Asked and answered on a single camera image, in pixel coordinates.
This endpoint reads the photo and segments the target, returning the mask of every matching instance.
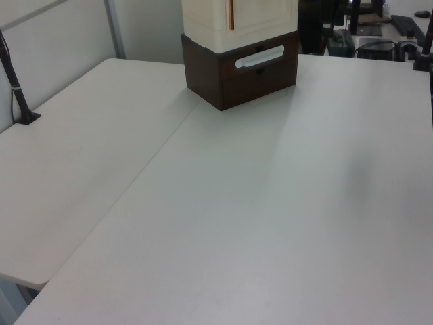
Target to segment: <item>monitor arm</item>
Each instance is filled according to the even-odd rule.
[[[40,114],[33,113],[27,106],[26,98],[22,93],[22,89],[20,83],[18,82],[18,78],[15,74],[14,67],[12,66],[11,57],[6,45],[5,38],[0,31],[0,60],[5,69],[7,78],[11,84],[11,89],[15,95],[16,101],[21,110],[21,118],[16,121],[17,123],[29,125],[31,122],[37,120],[41,117]]]
[[[428,23],[426,40],[422,52],[417,52],[415,62],[413,63],[413,69],[416,71],[427,71],[432,70],[432,61],[430,59],[430,50],[432,49],[433,41],[433,16],[430,16],[430,22]]]

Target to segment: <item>desk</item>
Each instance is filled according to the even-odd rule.
[[[295,87],[201,101],[16,324],[430,325],[428,81],[300,56]]]
[[[0,276],[41,289],[199,101],[183,66],[106,60],[3,132]]]

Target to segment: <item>wooden box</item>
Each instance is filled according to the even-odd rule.
[[[298,32],[224,53],[214,53],[182,35],[187,86],[226,110],[296,84]]]

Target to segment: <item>cabinet door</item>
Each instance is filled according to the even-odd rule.
[[[226,1],[227,38],[230,39],[281,24],[291,24],[292,10],[296,9],[292,8],[292,3],[297,0]]]

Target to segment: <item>white drawer pull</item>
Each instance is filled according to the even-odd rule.
[[[255,66],[256,64],[260,64],[272,59],[279,58],[280,56],[283,56],[284,53],[284,45],[280,45],[277,47],[274,47],[273,49],[267,49],[263,52],[258,52],[256,54],[253,54],[252,56],[246,56],[245,58],[236,60],[236,68],[241,67],[249,67],[249,66]]]

